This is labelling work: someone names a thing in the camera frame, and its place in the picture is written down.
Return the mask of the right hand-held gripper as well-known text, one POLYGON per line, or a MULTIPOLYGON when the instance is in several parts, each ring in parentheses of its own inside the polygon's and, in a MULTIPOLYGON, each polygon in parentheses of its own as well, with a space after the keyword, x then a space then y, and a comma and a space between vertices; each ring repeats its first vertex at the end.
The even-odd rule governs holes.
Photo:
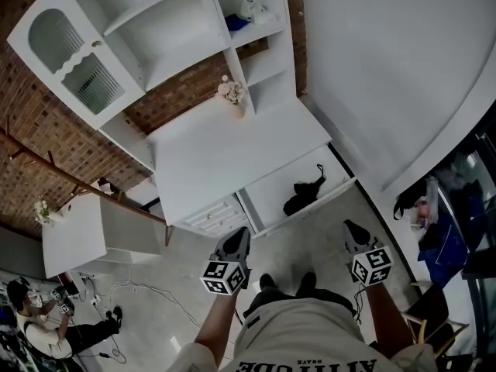
POLYGON ((386 281, 392 269, 390 248, 350 219, 343 222, 343 233, 346 250, 354 255, 350 269, 352 277, 364 286, 386 281))

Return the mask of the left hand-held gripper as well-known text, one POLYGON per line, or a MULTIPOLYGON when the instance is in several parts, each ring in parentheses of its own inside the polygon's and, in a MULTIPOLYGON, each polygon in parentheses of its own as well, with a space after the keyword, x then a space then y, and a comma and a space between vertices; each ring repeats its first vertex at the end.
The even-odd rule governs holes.
POLYGON ((199 277, 205 290, 214 295, 231 296, 248 287, 251 269, 246 258, 250 253, 251 232, 244 226, 222 238, 201 269, 199 277))

